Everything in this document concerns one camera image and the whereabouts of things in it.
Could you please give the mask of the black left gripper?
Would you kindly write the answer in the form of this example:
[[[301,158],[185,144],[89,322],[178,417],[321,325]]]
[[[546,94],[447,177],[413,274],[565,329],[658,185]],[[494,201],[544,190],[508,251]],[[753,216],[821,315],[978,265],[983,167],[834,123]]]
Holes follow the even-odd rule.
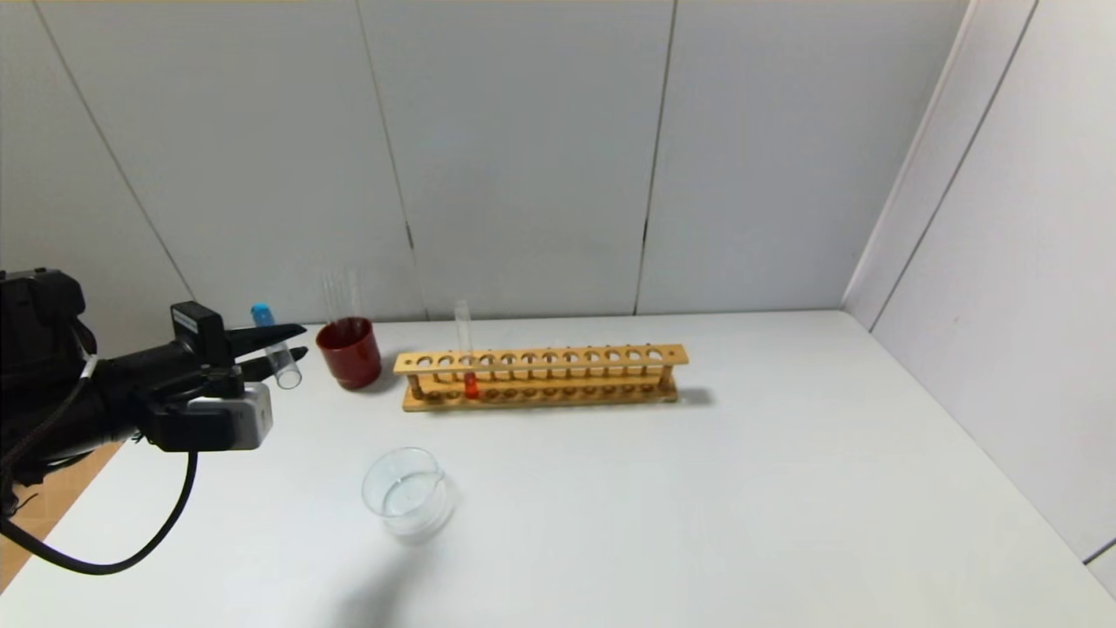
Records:
[[[184,403],[199,397],[233,399],[246,393],[246,381],[281,379],[283,371],[298,371],[296,363],[307,347],[268,352],[235,365],[235,358],[282,345],[306,327],[276,323],[227,330],[220,313],[196,302],[170,307],[173,338],[170,342],[128,352],[100,363],[94,371],[94,389],[106,400]]]

